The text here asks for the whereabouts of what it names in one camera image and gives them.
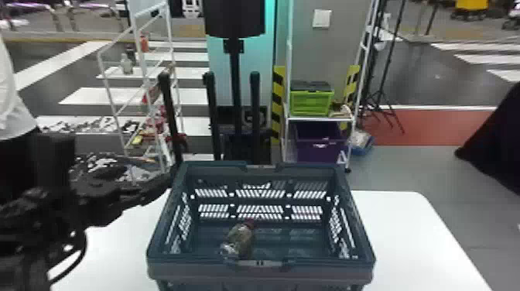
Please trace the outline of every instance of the dark green basket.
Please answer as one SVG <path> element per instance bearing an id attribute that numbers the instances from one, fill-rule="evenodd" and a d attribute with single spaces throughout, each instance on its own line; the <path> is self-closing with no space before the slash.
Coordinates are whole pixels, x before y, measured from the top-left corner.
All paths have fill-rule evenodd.
<path id="1" fill-rule="evenodd" d="M 222 258 L 220 243 L 245 219 L 255 220 L 252 258 Z M 372 279 L 375 257 L 338 165 L 186 162 L 147 261 L 162 289 L 172 282 L 236 282 L 359 290 Z"/>

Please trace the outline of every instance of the warning stripe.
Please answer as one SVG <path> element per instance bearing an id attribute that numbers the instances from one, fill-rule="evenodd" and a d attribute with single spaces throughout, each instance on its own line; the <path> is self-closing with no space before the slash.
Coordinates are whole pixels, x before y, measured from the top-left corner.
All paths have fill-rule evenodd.
<path id="1" fill-rule="evenodd" d="M 283 115 L 283 96 L 284 87 L 283 79 L 286 74 L 286 68 L 283 66 L 275 66 L 272 74 L 272 104 L 271 104 L 271 144 L 279 145 L 282 132 L 282 115 Z"/>
<path id="2" fill-rule="evenodd" d="M 358 87 L 358 75 L 361 66 L 351 65 L 348 67 L 347 78 L 345 80 L 345 89 L 343 91 L 344 102 L 347 102 L 347 106 L 351 108 L 354 113 L 354 94 Z M 344 131 L 349 129 L 349 122 L 340 122 L 340 130 Z"/>

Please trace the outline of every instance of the purple bin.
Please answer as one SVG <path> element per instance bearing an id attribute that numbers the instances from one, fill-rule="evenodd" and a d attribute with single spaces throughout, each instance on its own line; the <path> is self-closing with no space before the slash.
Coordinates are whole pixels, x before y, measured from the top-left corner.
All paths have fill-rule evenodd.
<path id="1" fill-rule="evenodd" d="M 346 138 L 337 122 L 297 122 L 298 162 L 336 163 Z"/>

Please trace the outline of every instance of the green storage box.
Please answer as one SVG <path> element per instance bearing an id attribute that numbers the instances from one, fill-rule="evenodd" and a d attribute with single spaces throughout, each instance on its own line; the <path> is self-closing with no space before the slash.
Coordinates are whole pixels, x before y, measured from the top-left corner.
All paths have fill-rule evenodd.
<path id="1" fill-rule="evenodd" d="M 328 116 L 334 91 L 330 84 L 322 81 L 291 82 L 291 115 Z"/>

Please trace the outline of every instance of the small bottle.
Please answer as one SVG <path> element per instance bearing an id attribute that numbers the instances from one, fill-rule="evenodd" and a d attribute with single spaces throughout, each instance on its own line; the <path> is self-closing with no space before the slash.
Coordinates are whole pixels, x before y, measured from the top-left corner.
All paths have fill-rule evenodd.
<path id="1" fill-rule="evenodd" d="M 253 253 L 254 221 L 235 225 L 221 244 L 221 255 L 226 258 L 250 259 Z"/>
<path id="2" fill-rule="evenodd" d="M 131 75 L 134 73 L 132 61 L 129 58 L 127 58 L 126 53 L 121 54 L 121 70 L 125 75 Z"/>
<path id="3" fill-rule="evenodd" d="M 143 53 L 148 53 L 150 51 L 150 46 L 148 44 L 148 38 L 144 34 L 141 35 L 140 42 L 141 42 L 141 51 Z"/>
<path id="4" fill-rule="evenodd" d="M 132 61 L 132 66 L 137 66 L 137 59 L 135 58 L 135 50 L 132 45 L 127 45 L 125 49 L 127 58 Z"/>

